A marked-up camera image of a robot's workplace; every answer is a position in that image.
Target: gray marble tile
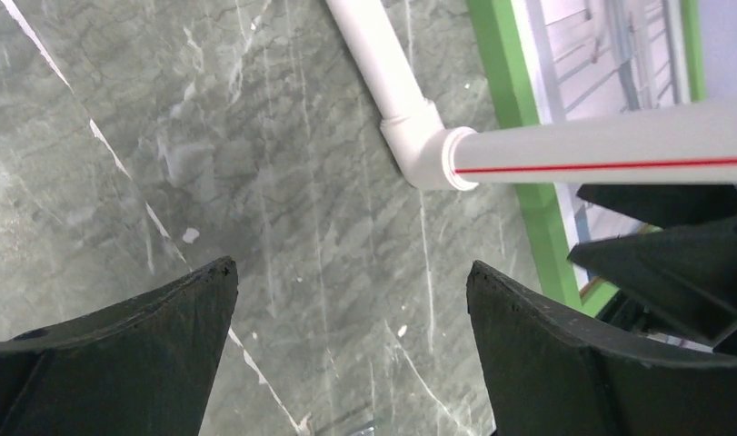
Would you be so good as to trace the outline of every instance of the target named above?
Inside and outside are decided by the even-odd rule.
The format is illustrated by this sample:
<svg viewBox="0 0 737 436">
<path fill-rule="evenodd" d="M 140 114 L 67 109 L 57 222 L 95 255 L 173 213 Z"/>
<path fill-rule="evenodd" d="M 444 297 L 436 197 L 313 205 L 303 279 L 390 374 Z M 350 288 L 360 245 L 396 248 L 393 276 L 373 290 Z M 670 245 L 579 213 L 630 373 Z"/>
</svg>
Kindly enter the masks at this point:
<svg viewBox="0 0 737 436">
<path fill-rule="evenodd" d="M 513 188 L 408 185 L 324 2 L 15 2 L 70 88 L 0 6 L 0 339 L 229 254 L 202 434 L 487 434 L 464 279 L 538 288 Z M 445 122 L 493 129 L 464 2 L 385 5 Z"/>
</svg>

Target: marble floor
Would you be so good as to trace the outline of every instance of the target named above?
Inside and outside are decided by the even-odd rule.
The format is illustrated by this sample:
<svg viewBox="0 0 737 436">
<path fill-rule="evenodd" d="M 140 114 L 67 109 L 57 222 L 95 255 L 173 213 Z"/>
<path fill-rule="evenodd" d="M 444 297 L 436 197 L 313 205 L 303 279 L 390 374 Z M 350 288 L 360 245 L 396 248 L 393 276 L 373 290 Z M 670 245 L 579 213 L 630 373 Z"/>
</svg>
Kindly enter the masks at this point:
<svg viewBox="0 0 737 436">
<path fill-rule="evenodd" d="M 384 3 L 493 129 L 464 0 Z M 228 254 L 201 434 L 488 434 L 464 281 L 539 288 L 513 188 L 420 193 L 378 122 L 322 0 L 0 0 L 0 340 Z"/>
</svg>

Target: white pipe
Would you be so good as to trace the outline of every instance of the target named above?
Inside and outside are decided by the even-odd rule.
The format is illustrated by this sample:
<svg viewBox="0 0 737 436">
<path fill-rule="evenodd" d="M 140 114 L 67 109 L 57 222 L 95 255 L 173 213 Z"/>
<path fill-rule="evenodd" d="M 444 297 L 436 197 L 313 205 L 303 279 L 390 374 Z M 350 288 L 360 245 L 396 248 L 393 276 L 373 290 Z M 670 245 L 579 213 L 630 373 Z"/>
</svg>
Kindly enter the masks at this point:
<svg viewBox="0 0 737 436">
<path fill-rule="evenodd" d="M 474 130 L 445 130 L 435 104 L 416 83 L 381 0 L 326 3 L 382 113 L 384 139 L 405 179 L 424 190 L 477 186 L 452 171 L 454 145 Z"/>
<path fill-rule="evenodd" d="M 470 134 L 453 168 L 473 183 L 737 181 L 737 101 Z"/>
</svg>

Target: white pipe with red stripe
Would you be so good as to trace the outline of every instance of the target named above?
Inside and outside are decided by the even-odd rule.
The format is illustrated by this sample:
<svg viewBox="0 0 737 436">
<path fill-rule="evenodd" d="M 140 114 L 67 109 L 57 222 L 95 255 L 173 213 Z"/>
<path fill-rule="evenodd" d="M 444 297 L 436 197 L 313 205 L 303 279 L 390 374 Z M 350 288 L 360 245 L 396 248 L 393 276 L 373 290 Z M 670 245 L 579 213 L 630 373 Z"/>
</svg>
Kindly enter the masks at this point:
<svg viewBox="0 0 737 436">
<path fill-rule="evenodd" d="M 473 183 L 737 181 L 737 101 L 469 134 L 453 172 Z"/>
</svg>

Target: green edge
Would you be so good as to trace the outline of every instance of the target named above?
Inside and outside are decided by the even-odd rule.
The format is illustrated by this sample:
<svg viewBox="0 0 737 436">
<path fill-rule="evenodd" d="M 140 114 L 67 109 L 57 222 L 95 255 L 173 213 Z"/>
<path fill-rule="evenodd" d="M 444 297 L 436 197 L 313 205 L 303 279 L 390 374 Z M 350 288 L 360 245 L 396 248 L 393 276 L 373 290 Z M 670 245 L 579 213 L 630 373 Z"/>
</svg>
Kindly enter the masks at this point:
<svg viewBox="0 0 737 436">
<path fill-rule="evenodd" d="M 468 0 L 467 4 L 500 128 L 538 124 L 539 114 L 512 2 Z M 569 244 L 554 186 L 549 183 L 518 184 L 515 191 L 543 294 L 581 310 L 583 305 L 574 270 L 566 260 Z"/>
<path fill-rule="evenodd" d="M 697 0 L 681 0 L 683 44 L 689 74 L 689 93 L 693 102 L 707 97 L 705 71 L 702 68 L 700 8 Z"/>
</svg>

